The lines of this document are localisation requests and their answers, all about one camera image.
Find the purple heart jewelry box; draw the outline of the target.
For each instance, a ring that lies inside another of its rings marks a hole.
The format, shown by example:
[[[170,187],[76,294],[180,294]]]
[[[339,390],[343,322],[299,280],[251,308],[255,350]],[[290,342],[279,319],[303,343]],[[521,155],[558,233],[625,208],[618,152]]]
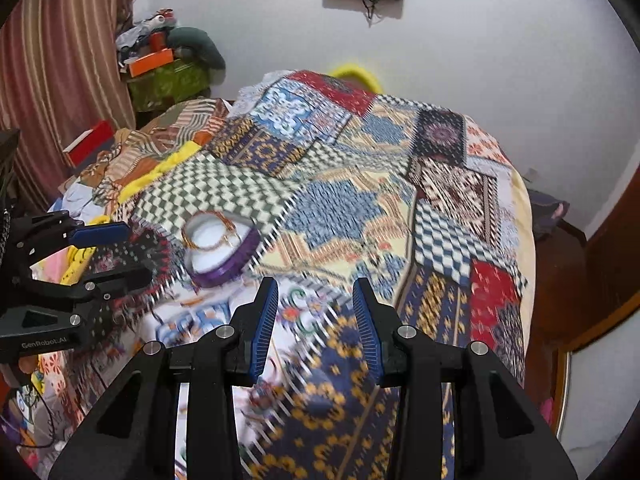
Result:
[[[195,286],[214,288],[235,280],[260,243],[255,222],[230,212],[202,210],[184,222],[184,266]]]

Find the yellow cloth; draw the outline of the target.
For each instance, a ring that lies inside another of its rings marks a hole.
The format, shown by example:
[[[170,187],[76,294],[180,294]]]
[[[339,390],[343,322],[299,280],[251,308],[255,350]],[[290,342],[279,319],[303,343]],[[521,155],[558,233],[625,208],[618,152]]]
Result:
[[[128,205],[134,196],[139,195],[143,190],[148,188],[154,181],[163,177],[168,171],[174,169],[178,165],[185,162],[188,158],[201,151],[202,146],[194,141],[188,141],[174,154],[157,164],[151,171],[142,177],[133,180],[127,184],[119,193],[117,203],[119,206]],[[66,252],[67,268],[60,278],[61,285],[76,284],[88,268],[89,262],[96,252],[96,246],[88,248],[78,248],[72,246]]]

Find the red white box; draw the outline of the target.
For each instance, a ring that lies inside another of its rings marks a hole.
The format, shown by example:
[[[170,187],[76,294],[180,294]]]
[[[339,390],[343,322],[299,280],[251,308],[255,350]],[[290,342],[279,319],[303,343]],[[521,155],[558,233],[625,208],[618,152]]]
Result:
[[[92,155],[105,151],[114,143],[115,131],[108,120],[101,120],[81,133],[63,150],[63,154],[74,168],[82,166]]]

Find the brown striped blanket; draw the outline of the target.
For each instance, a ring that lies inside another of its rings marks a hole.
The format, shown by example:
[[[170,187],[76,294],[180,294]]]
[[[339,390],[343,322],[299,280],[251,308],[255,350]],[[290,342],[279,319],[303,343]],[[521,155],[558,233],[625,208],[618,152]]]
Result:
[[[113,143],[89,157],[77,171],[77,181],[93,190],[99,205],[111,203],[122,189],[143,177],[183,144],[206,144],[224,125],[229,113],[222,99],[197,98],[178,103],[139,130],[121,128]]]

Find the brown wooden wardrobe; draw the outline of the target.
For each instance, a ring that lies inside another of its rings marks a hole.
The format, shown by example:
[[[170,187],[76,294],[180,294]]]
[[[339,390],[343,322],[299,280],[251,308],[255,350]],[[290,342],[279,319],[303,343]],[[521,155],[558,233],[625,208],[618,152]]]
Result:
[[[563,354],[570,343],[639,298],[639,174],[593,236],[562,219],[536,241],[537,284],[525,391],[558,426]]]

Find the red striped curtain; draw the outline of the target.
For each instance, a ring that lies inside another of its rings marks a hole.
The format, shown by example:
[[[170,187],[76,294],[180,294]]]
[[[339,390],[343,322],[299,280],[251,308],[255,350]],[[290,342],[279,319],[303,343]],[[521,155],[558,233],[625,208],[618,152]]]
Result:
[[[49,207],[70,173],[64,148],[107,120],[134,126],[115,39],[134,0],[18,0],[1,27],[1,125],[21,131],[14,170],[29,211]]]

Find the orange shoe box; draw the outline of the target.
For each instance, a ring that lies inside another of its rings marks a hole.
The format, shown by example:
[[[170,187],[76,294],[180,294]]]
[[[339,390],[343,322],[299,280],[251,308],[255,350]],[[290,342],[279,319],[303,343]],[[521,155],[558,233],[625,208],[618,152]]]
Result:
[[[141,76],[150,70],[162,67],[174,62],[174,51],[171,49],[163,49],[152,52],[141,58],[135,58],[128,64],[129,75],[134,78]]]

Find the green patterned box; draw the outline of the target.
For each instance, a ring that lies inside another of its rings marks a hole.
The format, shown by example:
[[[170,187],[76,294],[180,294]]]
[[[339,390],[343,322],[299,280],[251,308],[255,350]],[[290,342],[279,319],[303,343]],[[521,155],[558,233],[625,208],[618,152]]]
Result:
[[[209,68],[200,61],[181,58],[127,81],[137,113],[167,110],[209,88]]]

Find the dark bag on floor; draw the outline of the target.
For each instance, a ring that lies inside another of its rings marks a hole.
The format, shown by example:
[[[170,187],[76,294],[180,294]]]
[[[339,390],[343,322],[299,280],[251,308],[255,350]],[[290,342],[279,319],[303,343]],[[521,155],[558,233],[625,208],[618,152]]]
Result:
[[[570,209],[570,203],[532,188],[527,192],[532,208],[534,237],[535,240],[543,240],[552,234],[564,219]]]

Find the colourful patchwork bedspread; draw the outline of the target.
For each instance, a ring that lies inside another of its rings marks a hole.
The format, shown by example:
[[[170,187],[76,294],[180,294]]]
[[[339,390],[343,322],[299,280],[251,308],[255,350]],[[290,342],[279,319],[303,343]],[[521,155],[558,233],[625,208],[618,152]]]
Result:
[[[233,393],[246,478],[381,479],[398,393],[374,385],[350,294],[378,300],[428,336],[484,341],[522,378],[535,247],[526,188],[469,116],[281,70],[243,88],[201,151],[126,206],[127,244],[96,249],[82,276],[151,259],[148,292],[117,300],[118,326],[89,351],[40,359],[63,445],[145,342],[198,340],[251,300],[261,278],[280,300],[268,361]],[[181,228],[221,210],[252,219],[255,255],[233,281],[195,286]]]

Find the grey green pillow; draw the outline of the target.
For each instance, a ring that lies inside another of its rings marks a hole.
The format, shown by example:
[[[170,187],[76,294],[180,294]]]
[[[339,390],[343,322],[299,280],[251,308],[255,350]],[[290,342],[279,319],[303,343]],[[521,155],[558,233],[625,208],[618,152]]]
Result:
[[[226,61],[204,30],[195,27],[174,28],[167,36],[167,45],[171,49],[191,49],[212,70],[226,68]]]

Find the yellow chair back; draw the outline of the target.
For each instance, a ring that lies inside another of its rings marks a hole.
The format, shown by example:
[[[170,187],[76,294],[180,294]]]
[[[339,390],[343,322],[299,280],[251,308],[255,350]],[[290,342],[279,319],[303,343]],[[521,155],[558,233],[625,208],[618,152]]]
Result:
[[[355,63],[346,63],[334,68],[330,73],[331,77],[344,81],[354,82],[362,90],[371,93],[382,94],[384,89],[371,72]]]

